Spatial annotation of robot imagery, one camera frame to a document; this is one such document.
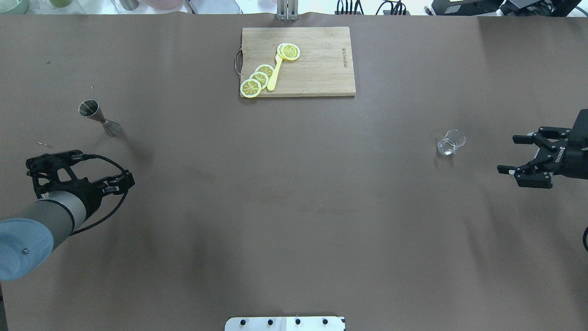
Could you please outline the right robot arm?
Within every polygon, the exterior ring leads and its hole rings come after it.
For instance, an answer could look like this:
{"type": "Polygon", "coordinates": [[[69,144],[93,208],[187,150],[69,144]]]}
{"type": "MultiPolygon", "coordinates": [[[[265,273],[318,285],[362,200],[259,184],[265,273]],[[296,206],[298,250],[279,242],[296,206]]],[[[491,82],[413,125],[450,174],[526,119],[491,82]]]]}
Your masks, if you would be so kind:
{"type": "Polygon", "coordinates": [[[536,145],[534,159],[521,166],[498,165],[519,187],[551,189],[552,176],[588,177],[588,111],[580,110],[572,128],[541,126],[527,135],[514,135],[515,144],[536,145]]]}

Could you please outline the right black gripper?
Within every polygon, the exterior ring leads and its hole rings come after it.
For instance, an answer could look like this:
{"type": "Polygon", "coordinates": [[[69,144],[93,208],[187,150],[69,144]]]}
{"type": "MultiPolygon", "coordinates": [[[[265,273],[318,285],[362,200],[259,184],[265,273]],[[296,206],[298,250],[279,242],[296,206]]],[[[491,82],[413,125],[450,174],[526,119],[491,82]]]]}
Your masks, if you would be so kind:
{"type": "Polygon", "coordinates": [[[514,135],[515,144],[535,144],[534,160],[521,166],[498,165],[500,174],[511,175],[519,187],[551,189],[552,174],[584,179],[584,134],[572,129],[541,126],[537,132],[514,135]]]}

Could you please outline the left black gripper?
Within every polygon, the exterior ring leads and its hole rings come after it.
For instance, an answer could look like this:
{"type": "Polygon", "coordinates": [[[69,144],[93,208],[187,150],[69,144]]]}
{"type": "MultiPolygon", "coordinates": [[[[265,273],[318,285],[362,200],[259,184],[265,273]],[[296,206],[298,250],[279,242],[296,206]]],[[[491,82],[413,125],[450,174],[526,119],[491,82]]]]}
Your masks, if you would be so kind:
{"type": "Polygon", "coordinates": [[[102,199],[110,194],[125,194],[135,185],[130,171],[123,171],[115,176],[100,178],[90,182],[87,178],[71,179],[69,192],[73,193],[84,204],[86,216],[90,217],[99,209],[102,199]]]}

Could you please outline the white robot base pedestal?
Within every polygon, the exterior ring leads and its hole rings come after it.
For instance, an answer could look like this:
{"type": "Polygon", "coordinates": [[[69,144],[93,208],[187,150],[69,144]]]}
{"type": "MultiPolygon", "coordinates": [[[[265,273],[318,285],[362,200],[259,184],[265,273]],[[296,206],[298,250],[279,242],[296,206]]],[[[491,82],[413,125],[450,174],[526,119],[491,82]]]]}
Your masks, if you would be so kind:
{"type": "Polygon", "coordinates": [[[338,316],[277,316],[230,318],[225,331],[346,331],[338,316]]]}

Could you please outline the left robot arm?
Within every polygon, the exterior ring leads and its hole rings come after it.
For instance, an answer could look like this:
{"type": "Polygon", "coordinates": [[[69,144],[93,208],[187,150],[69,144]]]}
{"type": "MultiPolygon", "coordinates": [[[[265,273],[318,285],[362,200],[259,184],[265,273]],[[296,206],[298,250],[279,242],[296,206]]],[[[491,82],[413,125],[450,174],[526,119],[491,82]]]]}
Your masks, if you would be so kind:
{"type": "Polygon", "coordinates": [[[103,197],[125,196],[135,184],[129,171],[90,182],[87,178],[35,184],[38,199],[0,223],[0,278],[17,280],[42,265],[99,209],[103,197]]]}

